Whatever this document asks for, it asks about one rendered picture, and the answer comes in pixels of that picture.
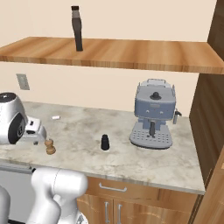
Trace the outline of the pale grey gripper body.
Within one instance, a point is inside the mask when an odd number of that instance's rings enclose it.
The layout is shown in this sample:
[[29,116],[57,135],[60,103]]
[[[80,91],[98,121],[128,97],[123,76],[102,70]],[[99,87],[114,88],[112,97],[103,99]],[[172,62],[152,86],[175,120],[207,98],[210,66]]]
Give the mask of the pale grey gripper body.
[[41,126],[38,131],[26,130],[20,140],[33,144],[43,143],[46,140],[46,129],[44,126]]

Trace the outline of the dark wooden tall cabinet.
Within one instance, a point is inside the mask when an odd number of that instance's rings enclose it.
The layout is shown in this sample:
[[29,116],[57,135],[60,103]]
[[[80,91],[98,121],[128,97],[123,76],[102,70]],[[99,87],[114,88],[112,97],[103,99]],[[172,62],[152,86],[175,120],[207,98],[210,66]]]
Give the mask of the dark wooden tall cabinet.
[[[224,62],[224,0],[217,0],[207,43]],[[224,147],[224,74],[198,78],[190,124],[205,187]]]

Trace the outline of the brown wooden pepper shaker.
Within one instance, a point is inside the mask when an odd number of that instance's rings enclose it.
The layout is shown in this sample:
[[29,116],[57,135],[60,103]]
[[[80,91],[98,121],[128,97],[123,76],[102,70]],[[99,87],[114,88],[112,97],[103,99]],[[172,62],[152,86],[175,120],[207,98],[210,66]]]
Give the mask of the brown wooden pepper shaker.
[[48,155],[52,155],[56,152],[56,149],[53,146],[53,140],[52,139],[45,140],[45,147],[46,147],[46,153]]

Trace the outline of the grey dishwasher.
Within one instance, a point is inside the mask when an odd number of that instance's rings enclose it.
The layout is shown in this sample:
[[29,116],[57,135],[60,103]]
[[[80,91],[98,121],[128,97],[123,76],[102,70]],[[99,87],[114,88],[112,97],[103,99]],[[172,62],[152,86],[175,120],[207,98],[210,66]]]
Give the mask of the grey dishwasher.
[[10,216],[13,221],[26,223],[35,194],[31,185],[32,168],[18,164],[0,163],[0,186],[10,195]]

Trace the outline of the black shaker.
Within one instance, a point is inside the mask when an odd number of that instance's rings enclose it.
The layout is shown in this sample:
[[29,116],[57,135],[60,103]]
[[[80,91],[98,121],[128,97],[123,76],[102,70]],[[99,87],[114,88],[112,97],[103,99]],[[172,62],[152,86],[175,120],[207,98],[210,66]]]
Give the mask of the black shaker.
[[109,149],[109,137],[106,134],[103,134],[101,137],[101,148],[104,151]]

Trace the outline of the wooden cupboard door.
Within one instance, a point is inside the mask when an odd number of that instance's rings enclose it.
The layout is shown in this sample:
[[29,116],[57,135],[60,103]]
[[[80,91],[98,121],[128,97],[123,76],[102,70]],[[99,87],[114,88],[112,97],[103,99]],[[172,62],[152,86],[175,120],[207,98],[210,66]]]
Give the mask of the wooden cupboard door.
[[114,200],[114,224],[117,223],[117,205],[121,204],[122,224],[188,224],[190,214],[155,206]]
[[87,217],[89,224],[106,224],[105,201],[109,203],[109,224],[114,224],[114,203],[112,199],[85,194],[77,199],[77,204],[80,211]]

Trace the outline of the dark tall bottle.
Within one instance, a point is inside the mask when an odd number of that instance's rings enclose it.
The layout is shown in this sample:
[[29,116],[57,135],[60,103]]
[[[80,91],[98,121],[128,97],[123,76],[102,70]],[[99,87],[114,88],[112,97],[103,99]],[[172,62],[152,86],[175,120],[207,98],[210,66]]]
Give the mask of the dark tall bottle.
[[81,52],[83,50],[82,47],[82,36],[81,36],[81,16],[79,12],[78,6],[72,6],[72,27],[74,32],[74,39],[75,39],[75,45],[76,45],[76,51]]

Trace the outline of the wooden drawer front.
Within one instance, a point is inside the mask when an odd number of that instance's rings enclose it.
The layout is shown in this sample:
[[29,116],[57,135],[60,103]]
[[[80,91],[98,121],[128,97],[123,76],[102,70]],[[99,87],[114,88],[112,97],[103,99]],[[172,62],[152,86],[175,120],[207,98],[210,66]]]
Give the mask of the wooden drawer front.
[[[157,200],[158,189],[155,187],[131,184],[128,182],[120,182],[114,180],[108,180],[104,178],[88,177],[88,189],[87,193],[95,196],[107,195],[114,198],[123,198],[131,200]],[[125,186],[128,188],[127,192],[115,192],[110,190],[104,190],[99,187],[99,183],[104,186],[110,186],[114,188],[123,189]]]

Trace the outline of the grey blue coffee machine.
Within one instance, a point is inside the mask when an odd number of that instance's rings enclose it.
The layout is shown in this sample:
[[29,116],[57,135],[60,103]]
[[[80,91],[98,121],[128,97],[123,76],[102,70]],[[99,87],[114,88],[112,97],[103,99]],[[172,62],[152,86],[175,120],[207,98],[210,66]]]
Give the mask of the grey blue coffee machine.
[[139,83],[134,114],[138,120],[129,136],[132,144],[155,150],[172,146],[172,136],[166,122],[176,124],[178,116],[182,116],[176,109],[174,86],[160,79],[148,79]]

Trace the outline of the grey wall socket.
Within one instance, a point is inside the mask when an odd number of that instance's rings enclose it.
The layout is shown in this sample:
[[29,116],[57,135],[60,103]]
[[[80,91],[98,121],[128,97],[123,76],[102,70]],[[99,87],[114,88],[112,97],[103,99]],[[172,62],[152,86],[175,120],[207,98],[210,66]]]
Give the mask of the grey wall socket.
[[17,74],[18,85],[22,90],[29,90],[30,86],[25,74],[18,73]]

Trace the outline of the wooden wall shelf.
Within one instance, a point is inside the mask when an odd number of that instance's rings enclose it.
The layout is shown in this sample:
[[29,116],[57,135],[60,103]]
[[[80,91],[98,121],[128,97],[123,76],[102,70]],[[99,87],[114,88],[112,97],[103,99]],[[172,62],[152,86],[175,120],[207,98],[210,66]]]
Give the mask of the wooden wall shelf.
[[224,75],[224,60],[205,42],[28,37],[0,47],[0,61]]

